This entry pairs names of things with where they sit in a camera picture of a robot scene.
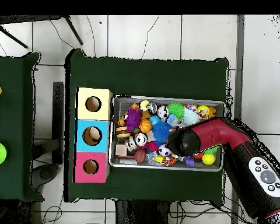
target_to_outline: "metal tray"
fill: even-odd
[[[115,135],[116,128],[118,127],[118,120],[124,115],[124,113],[131,107],[132,103],[139,103],[142,100],[149,100],[159,105],[168,105],[172,102],[179,102],[182,104],[196,104],[207,105],[216,108],[217,117],[225,117],[226,115],[226,104],[222,101],[210,101],[210,100],[187,100],[187,99],[174,99],[174,98],[162,98],[162,97],[145,97],[145,96],[120,96],[115,95],[111,101],[111,109],[113,109],[112,116],[110,117],[110,145],[109,145],[109,164],[113,167],[134,167],[139,169],[166,169],[166,170],[192,170],[202,172],[218,172],[223,167],[223,150],[220,148],[216,153],[216,160],[213,165],[207,166],[202,162],[196,162],[194,167],[187,167],[181,161],[177,161],[174,165],[169,167],[164,166],[150,166],[147,162],[134,164],[122,164],[120,160],[115,157],[116,144],[124,144],[123,138],[117,138]]]

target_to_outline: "green tablecloth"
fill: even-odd
[[[221,100],[226,97],[226,58],[216,61],[160,61],[88,58],[79,49],[66,58],[65,200],[120,198],[213,200],[222,203],[222,173],[110,167],[104,184],[72,182],[75,88],[109,89],[115,95]]]
[[[33,67],[39,53],[0,57],[0,142],[8,156],[0,165],[0,199],[42,201],[30,186],[33,132]]]

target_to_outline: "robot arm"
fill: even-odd
[[[167,147],[189,156],[216,145],[225,151],[225,170],[248,215],[259,224],[280,224],[280,171],[249,136],[225,118],[212,118],[175,130]]]

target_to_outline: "orange ball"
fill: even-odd
[[[142,120],[140,122],[139,129],[143,133],[147,133],[152,130],[152,123],[149,120]]]

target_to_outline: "blue box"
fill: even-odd
[[[83,132],[87,127],[97,127],[101,131],[101,141],[97,145],[90,146],[86,144],[82,138]],[[107,152],[109,139],[109,122],[108,121],[93,121],[93,120],[78,120],[77,129],[77,152]]]

